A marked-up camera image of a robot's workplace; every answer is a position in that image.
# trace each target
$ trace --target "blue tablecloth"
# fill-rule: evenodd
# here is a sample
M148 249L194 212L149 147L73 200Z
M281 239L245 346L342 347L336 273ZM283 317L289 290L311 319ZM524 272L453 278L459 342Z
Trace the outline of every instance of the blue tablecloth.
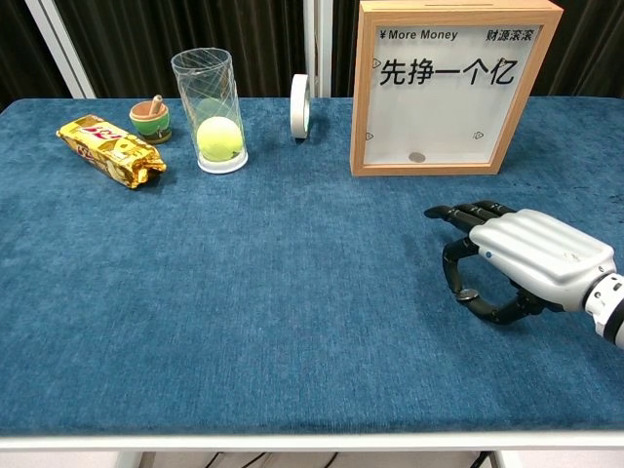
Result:
M461 233L422 214L534 208L624 265L624 101L530 99L499 175L354 178L350 99L315 100L300 144L287 99L242 99L231 175L198 169L171 100L169 168L132 191L55 131L131 130L134 102L0 115L0 435L624 429L624 352L583 313L476 319L441 267Z

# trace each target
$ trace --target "white sign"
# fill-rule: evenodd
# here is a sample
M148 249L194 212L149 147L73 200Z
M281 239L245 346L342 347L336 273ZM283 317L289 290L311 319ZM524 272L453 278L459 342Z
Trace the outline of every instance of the white sign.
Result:
M364 164L487 163L539 33L378 26Z

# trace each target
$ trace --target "wooden stick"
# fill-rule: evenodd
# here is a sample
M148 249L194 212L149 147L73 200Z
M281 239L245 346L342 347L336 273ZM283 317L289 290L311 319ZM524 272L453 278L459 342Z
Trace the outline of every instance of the wooden stick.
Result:
M152 105L149 107L149 115L155 115L160 110L160 106L163 103L163 97L156 95L152 100Z

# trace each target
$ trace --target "yellow tennis ball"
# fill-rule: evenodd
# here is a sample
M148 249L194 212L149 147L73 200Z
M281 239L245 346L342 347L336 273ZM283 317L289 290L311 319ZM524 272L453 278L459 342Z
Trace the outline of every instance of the yellow tennis ball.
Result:
M227 161L243 149L243 134L226 117L206 119L197 129L197 146L209 161Z

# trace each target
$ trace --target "table edge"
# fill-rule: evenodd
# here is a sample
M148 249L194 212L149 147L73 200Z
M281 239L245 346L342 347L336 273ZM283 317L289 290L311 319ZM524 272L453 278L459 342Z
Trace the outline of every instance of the table edge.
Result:
M1 451L436 451L623 449L624 431L348 435L45 436L0 438Z

